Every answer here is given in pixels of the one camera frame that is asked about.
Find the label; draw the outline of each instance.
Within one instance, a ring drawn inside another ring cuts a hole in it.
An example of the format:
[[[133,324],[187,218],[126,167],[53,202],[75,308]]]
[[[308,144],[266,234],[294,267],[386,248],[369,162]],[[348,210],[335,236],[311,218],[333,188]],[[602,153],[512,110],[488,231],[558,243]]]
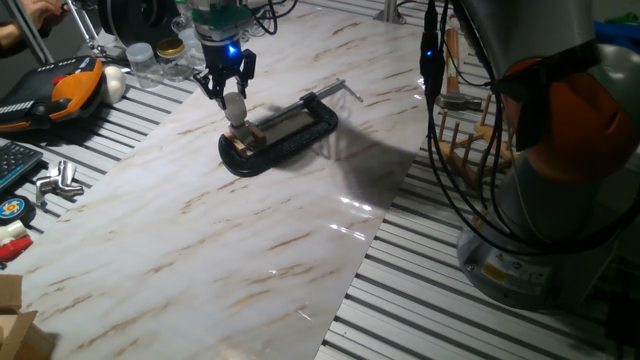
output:
[[[80,65],[80,67],[78,69],[82,69],[87,65],[89,65],[89,58],[84,59],[84,61],[82,62],[82,64]]]
[[[482,267],[482,273],[504,287],[538,295],[544,288],[550,267],[532,265],[522,259],[492,249]]]
[[[0,218],[9,219],[19,214],[24,209],[24,201],[22,199],[11,199],[0,205]]]

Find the orange robot part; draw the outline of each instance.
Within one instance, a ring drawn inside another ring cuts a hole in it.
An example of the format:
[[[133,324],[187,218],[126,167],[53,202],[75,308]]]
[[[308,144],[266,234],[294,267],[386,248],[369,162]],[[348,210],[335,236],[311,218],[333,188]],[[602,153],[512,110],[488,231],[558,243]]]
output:
[[[100,82],[102,76],[102,61],[97,60],[93,71],[80,72],[62,79],[53,90],[51,101],[72,99],[63,111],[51,114],[52,120],[58,120],[74,114],[85,104]]]
[[[522,62],[510,73],[538,60]],[[551,85],[551,121],[525,151],[540,175],[564,183],[601,180],[624,167],[640,143],[629,115],[588,73]],[[521,104],[503,95],[507,121],[517,129]]]

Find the cardboard box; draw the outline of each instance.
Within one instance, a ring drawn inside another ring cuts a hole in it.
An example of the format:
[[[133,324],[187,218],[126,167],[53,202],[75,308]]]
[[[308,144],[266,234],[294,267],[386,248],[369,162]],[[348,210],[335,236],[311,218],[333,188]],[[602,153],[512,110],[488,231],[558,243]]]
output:
[[[21,313],[22,276],[0,275],[0,360],[46,360],[53,339],[33,320],[37,311]]]

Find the red object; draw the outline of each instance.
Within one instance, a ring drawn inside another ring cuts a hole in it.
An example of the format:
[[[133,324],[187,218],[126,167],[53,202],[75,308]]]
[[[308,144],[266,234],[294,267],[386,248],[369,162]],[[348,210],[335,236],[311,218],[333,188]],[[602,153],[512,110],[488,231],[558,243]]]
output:
[[[9,262],[15,260],[20,254],[33,244],[33,240],[29,236],[25,236],[18,240],[10,241],[4,246],[0,246],[0,262]]]
[[[64,78],[66,78],[66,77],[67,77],[66,75],[58,75],[58,76],[56,76],[55,79],[53,79],[53,81],[51,83],[53,84],[53,86],[56,86],[56,85],[58,85],[58,83],[60,81],[64,80]]]

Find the keyboard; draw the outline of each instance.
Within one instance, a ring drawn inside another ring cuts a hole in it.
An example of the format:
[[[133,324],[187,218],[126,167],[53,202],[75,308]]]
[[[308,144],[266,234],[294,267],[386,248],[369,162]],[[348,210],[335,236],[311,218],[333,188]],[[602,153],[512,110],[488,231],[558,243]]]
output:
[[[0,191],[24,175],[42,159],[42,153],[10,142],[0,147]]]

